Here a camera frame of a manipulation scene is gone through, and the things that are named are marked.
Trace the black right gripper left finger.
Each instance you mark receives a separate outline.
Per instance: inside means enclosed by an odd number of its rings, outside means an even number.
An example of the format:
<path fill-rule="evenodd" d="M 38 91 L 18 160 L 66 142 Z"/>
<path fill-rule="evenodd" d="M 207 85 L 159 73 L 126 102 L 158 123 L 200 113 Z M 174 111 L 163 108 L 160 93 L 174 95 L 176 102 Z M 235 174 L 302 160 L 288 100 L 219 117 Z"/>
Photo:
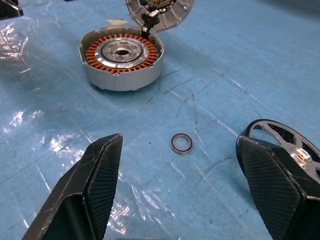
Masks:
<path fill-rule="evenodd" d="M 114 204 L 123 135 L 99 138 L 57 182 L 25 240 L 102 240 Z"/>

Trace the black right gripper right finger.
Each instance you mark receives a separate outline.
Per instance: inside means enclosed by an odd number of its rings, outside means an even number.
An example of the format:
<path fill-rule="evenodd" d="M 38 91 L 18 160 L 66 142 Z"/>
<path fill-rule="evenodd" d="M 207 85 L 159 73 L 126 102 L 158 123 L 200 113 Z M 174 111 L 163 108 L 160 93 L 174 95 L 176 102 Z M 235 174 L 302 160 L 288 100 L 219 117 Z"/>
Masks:
<path fill-rule="evenodd" d="M 253 202 L 274 240 L 320 238 L 320 185 L 282 147 L 240 136 L 236 153 Z"/>

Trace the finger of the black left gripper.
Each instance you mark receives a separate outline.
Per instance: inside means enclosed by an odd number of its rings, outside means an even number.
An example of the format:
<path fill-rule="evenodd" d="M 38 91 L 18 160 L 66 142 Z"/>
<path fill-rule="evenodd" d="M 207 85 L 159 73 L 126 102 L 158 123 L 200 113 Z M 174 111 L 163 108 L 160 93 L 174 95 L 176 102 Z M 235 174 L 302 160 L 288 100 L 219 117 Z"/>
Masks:
<path fill-rule="evenodd" d="M 18 0 L 0 0 L 0 19 L 6 20 L 23 16 Z"/>

